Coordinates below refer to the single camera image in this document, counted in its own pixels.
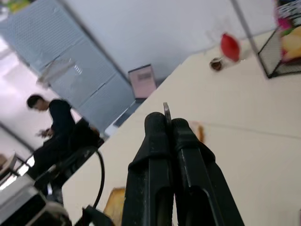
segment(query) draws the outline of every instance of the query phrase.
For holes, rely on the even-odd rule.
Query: black hair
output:
[[[29,108],[33,108],[33,107],[36,105],[36,103],[37,103],[38,100],[43,100],[43,101],[45,101],[44,98],[41,97],[40,95],[36,95],[36,94],[35,94],[35,95],[31,95],[31,96],[27,99],[27,101],[26,101],[27,106],[28,106]]]

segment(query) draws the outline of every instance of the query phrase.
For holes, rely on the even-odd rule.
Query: red balloon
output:
[[[227,58],[234,62],[239,61],[240,48],[238,42],[227,33],[222,35],[221,49]]]

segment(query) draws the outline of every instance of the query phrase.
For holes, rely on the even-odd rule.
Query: black shirt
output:
[[[71,106],[64,100],[53,100],[49,103],[49,111],[53,120],[51,129],[54,136],[71,133],[75,121],[71,115]]]

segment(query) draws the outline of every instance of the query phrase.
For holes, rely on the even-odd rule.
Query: black cable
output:
[[[104,187],[104,162],[103,162],[103,156],[102,154],[97,150],[95,152],[99,158],[99,162],[100,162],[100,166],[102,168],[102,180],[100,182],[100,187],[99,187],[99,191],[98,191],[98,195],[97,195],[97,198],[94,202],[94,205],[93,205],[93,208],[95,209],[97,204],[99,203],[99,200],[100,200],[100,197],[102,196],[102,193],[103,193],[103,187]]]

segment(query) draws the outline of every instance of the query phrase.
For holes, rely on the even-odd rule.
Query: table surface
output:
[[[255,38],[262,46],[269,33]],[[248,42],[242,42],[247,52]],[[98,208],[110,192],[126,185],[127,167],[144,138],[144,118],[163,112],[199,121],[205,144],[214,152],[245,225],[299,225],[301,208],[301,77],[267,80],[254,55],[221,72],[209,62],[218,48],[190,56],[164,81],[101,148],[105,186]],[[63,186],[72,221],[93,204],[101,170],[93,155]]]

